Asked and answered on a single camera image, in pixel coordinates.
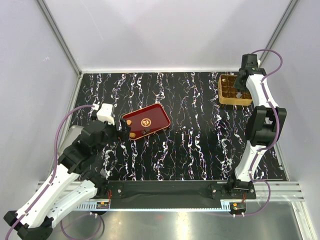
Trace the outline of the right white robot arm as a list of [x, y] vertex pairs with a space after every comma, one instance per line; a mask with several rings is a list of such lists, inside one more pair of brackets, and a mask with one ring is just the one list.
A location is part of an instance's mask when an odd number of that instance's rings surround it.
[[250, 93], [254, 105], [246, 128], [246, 147], [239, 165], [228, 179], [227, 192], [232, 198], [254, 190], [254, 174], [265, 154], [278, 141], [287, 110], [278, 106], [267, 83], [268, 75], [256, 67], [241, 69], [234, 87]]

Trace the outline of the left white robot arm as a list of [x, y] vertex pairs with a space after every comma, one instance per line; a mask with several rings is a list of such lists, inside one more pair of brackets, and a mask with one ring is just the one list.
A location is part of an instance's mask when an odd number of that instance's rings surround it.
[[15, 230], [22, 240], [46, 240], [57, 223], [81, 203], [103, 198], [108, 193], [107, 180], [89, 166], [108, 144], [129, 140], [128, 122], [121, 119], [120, 123], [121, 129], [99, 120], [82, 127], [32, 198], [4, 215], [9, 230]]

